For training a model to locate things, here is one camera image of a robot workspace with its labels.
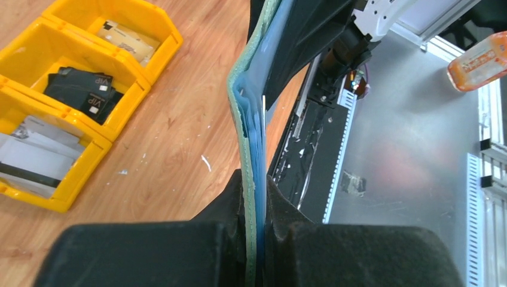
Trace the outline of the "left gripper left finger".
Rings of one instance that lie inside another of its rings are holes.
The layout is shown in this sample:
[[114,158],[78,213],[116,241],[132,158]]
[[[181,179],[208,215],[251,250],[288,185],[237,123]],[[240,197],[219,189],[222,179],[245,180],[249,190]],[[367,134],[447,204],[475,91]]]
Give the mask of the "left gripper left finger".
[[53,243],[35,286],[244,286],[242,176],[189,221],[78,224]]

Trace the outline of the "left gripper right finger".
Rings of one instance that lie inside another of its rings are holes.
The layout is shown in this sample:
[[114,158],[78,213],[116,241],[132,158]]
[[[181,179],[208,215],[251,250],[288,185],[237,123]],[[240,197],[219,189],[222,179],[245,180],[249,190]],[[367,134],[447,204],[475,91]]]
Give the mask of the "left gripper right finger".
[[264,286],[462,286],[430,230],[317,224],[267,178]]

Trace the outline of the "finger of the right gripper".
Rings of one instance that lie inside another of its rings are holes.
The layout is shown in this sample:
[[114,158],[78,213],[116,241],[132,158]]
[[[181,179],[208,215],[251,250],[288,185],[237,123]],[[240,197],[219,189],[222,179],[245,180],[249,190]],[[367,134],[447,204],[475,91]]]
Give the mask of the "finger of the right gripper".
[[264,88],[270,109],[291,78],[338,39],[355,1],[291,1]]

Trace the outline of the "mint green card holder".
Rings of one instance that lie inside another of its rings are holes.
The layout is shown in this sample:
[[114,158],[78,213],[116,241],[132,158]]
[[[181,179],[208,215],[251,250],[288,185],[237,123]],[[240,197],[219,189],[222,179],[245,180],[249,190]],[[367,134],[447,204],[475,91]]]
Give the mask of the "mint green card holder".
[[292,8],[292,1],[265,1],[251,38],[227,78],[237,130],[245,217],[245,285],[262,278],[267,215],[267,157],[264,88]]

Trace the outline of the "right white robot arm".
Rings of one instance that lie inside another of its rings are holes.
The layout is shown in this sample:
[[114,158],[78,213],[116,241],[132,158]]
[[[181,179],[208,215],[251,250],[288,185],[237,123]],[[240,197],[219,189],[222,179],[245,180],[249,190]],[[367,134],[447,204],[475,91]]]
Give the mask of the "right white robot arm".
[[358,68],[414,1],[272,1],[266,15],[276,28],[264,86],[270,109],[292,77],[323,54],[320,73],[337,80]]

